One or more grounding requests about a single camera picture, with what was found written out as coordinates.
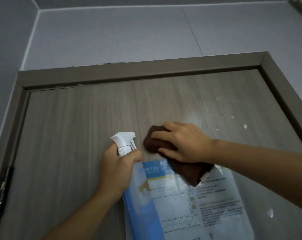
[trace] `spray bottle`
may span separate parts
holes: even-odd
[[[119,156],[137,149],[133,138],[134,132],[120,132],[111,137],[118,147]],[[164,240],[161,222],[142,162],[134,163],[129,188],[122,198],[126,213],[129,215],[134,240]]]

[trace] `brown door frame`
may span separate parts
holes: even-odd
[[[21,71],[0,137],[0,188],[4,169],[14,165],[31,92],[251,69],[261,73],[302,142],[302,101],[268,52]]]

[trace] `door hinge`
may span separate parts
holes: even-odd
[[[7,203],[9,188],[12,180],[14,167],[7,167],[1,179],[1,187],[0,187],[0,218],[5,211],[5,205]]]

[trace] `cloth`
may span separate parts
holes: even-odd
[[[151,126],[147,136],[143,141],[143,145],[145,149],[150,153],[159,153],[159,148],[166,148],[170,150],[177,150],[177,148],[168,141],[163,141],[159,139],[152,139],[151,134],[155,131],[168,131],[163,126]],[[205,163],[205,162],[197,162],[197,163],[186,163],[186,162],[178,162],[172,158],[168,158],[162,153],[159,153],[162,157],[168,160],[169,165],[172,170],[184,177],[185,180],[192,186],[197,186],[201,182],[201,177],[211,171],[213,168],[213,164]]]

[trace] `hand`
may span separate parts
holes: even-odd
[[[169,130],[153,132],[151,138],[169,141],[177,151],[159,148],[165,156],[185,163],[212,161],[214,140],[208,137],[199,127],[180,122],[164,122],[163,127]]]
[[[97,189],[97,193],[110,195],[114,202],[117,202],[129,187],[133,163],[143,159],[139,149],[135,149],[122,157],[118,156],[117,153],[118,149],[115,143],[103,153]]]

